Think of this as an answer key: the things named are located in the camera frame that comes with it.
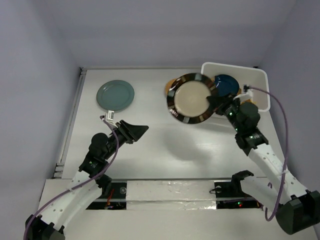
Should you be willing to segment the leaf shaped orange woven tray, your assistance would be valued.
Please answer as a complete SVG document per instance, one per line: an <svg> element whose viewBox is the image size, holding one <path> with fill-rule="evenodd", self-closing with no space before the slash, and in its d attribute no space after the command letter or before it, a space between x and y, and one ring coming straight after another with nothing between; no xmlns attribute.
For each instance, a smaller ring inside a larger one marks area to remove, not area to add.
<svg viewBox="0 0 320 240"><path fill-rule="evenodd" d="M248 89L247 91L239 89L235 99L239 99L240 103L243 104L245 102L255 104L253 101L254 93L252 89Z"/></svg>

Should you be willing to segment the dark blue shell shaped plate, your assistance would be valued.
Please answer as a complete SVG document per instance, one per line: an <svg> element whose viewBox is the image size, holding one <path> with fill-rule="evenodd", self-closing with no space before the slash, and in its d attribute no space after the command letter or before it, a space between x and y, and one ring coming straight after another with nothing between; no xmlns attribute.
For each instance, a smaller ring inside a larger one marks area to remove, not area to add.
<svg viewBox="0 0 320 240"><path fill-rule="evenodd" d="M215 85L215 89L211 93L214 97L224 97L231 95L237 95L240 91L240 85L238 81L227 74L218 74L212 78Z"/></svg>

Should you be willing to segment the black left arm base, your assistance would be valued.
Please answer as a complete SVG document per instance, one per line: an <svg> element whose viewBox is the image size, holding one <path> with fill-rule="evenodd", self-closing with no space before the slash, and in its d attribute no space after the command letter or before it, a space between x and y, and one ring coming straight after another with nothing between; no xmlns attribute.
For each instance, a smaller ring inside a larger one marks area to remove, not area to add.
<svg viewBox="0 0 320 240"><path fill-rule="evenodd" d="M111 177L103 175L96 183L99 184L102 194L95 199L87 210L125 210L127 208L126 181L113 181Z"/></svg>

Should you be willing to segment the round orange woven basket plate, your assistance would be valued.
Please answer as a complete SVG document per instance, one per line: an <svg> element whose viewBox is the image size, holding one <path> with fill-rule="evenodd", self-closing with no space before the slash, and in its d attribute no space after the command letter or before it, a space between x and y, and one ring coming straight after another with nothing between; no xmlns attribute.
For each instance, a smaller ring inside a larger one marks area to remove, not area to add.
<svg viewBox="0 0 320 240"><path fill-rule="evenodd" d="M174 79L171 79L170 81L168 81L168 82L166 83L166 85L165 85L165 87L164 87L165 96L168 95L168 92L169 92L172 84L173 84L175 81L176 81L176 79L174 78Z"/></svg>

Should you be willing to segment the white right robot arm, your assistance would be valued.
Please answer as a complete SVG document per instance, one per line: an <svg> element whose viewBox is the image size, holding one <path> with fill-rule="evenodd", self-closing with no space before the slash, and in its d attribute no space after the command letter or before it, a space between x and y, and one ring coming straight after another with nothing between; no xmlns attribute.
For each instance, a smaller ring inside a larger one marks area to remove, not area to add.
<svg viewBox="0 0 320 240"><path fill-rule="evenodd" d="M258 129L260 114L252 102L241 102L240 97L208 96L214 113L225 116L236 131L235 141L245 155L265 174L265 185L254 174L243 170L227 182L217 182L209 192L220 198L227 194L240 201L254 198L265 210L271 210L267 221L276 219L280 228L293 235L320 222L320 193L310 191L287 170L286 161L280 161L267 138Z"/></svg>

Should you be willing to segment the black rimmed beige plate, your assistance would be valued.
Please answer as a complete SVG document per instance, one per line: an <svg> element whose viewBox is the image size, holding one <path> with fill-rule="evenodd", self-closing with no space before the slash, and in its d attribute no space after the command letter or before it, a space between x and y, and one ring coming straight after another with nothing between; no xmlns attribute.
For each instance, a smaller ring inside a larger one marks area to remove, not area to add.
<svg viewBox="0 0 320 240"><path fill-rule="evenodd" d="M168 112L179 122L189 125L208 120L214 109L207 97L216 97L213 80L199 72L184 74L171 84L166 96Z"/></svg>

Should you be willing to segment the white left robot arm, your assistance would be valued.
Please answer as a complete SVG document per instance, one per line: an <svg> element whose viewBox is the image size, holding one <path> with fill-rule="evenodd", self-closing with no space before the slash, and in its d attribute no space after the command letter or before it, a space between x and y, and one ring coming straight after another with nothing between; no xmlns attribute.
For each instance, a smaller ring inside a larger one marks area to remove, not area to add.
<svg viewBox="0 0 320 240"><path fill-rule="evenodd" d="M133 125L120 120L115 125L102 122L111 130L95 134L78 171L66 189L53 197L25 222L25 240L64 240L70 222L94 200L110 195L112 179L106 175L120 147L137 142L149 129L147 125Z"/></svg>

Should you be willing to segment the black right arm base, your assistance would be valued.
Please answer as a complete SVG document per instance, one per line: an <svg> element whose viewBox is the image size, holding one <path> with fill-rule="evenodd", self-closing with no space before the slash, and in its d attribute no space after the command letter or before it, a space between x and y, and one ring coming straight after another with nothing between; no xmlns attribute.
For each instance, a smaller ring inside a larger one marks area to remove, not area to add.
<svg viewBox="0 0 320 240"><path fill-rule="evenodd" d="M209 191L216 197L217 209L263 209L263 205L252 196L244 193L241 181L254 174L243 170L232 175L231 180L216 181L214 188Z"/></svg>

